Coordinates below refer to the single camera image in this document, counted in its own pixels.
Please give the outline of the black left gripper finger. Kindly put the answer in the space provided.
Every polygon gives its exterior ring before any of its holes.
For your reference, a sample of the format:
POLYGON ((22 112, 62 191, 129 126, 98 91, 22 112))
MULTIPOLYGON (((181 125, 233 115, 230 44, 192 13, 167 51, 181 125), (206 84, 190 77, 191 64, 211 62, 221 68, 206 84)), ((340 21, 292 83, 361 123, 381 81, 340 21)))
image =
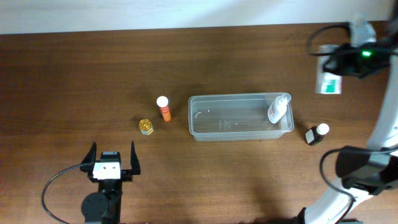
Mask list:
POLYGON ((96 143, 93 142, 93 144, 90 147, 90 150, 82 160, 81 164, 94 164, 95 161, 96 161, 96 143))
POLYGON ((133 175, 140 175, 141 174, 141 166, 136 154, 136 149, 134 142, 131 142, 131 158, 130 158, 131 170, 133 175))

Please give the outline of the white green medicine box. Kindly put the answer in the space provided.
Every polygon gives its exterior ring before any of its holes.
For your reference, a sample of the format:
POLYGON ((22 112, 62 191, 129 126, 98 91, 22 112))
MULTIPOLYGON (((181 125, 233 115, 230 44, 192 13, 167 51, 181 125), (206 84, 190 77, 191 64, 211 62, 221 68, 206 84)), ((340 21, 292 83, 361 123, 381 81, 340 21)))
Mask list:
POLYGON ((323 71, 323 64, 328 59, 329 56, 318 57, 315 92, 323 95, 340 95, 342 87, 342 77, 323 71))

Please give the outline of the dark bottle white cap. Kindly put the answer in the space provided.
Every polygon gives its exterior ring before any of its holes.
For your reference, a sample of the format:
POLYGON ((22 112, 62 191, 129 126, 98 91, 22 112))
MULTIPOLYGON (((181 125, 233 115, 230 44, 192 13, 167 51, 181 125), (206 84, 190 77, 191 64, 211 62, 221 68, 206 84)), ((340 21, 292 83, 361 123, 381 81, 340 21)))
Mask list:
POLYGON ((308 145, 314 146, 323 141, 325 135, 329 132, 330 127, 326 123, 313 126, 305 133, 305 140, 308 145))

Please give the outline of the white spray bottle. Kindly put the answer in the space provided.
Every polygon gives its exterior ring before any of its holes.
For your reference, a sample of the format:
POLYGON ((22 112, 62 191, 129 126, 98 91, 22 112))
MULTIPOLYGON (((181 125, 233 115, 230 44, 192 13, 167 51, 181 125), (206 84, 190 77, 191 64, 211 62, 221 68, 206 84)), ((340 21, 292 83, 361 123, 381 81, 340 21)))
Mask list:
POLYGON ((272 124, 276 124, 287 111, 287 104, 291 100, 291 96, 288 93, 283 93, 277 96, 275 100, 271 103, 267 115, 269 121, 272 124))

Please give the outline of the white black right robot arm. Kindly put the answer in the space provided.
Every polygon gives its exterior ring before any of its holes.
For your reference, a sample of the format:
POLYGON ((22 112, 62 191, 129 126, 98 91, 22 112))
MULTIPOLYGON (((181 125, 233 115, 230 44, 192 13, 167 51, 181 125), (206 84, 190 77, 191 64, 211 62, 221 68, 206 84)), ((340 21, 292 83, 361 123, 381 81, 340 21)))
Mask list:
POLYGON ((308 38, 309 55, 327 57, 324 72, 364 78, 389 67, 389 79, 379 118, 366 148, 344 146, 324 153, 319 169, 327 184, 326 192, 311 206, 304 207, 292 223, 341 223, 360 203, 384 190, 397 188, 397 4, 391 9, 386 38, 375 41, 372 25, 367 22, 346 22, 341 29, 349 32, 351 42, 331 52, 314 52, 313 39, 324 28, 308 38), (336 154, 337 178, 330 182, 324 176, 325 159, 336 154))

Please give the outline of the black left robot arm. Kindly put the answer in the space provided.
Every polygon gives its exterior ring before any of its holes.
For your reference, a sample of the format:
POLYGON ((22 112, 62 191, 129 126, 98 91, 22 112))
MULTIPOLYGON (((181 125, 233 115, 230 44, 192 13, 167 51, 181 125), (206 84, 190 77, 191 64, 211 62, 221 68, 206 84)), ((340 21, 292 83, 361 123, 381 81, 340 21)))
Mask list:
POLYGON ((80 170, 87 174, 89 180, 98 184, 98 190, 87 195, 81 203, 81 213, 85 223, 119 223, 123 183, 131 182, 135 175, 141 173, 135 145, 131 143, 130 169, 121 168, 119 152, 102 152, 96 159, 96 143, 81 162, 80 170))

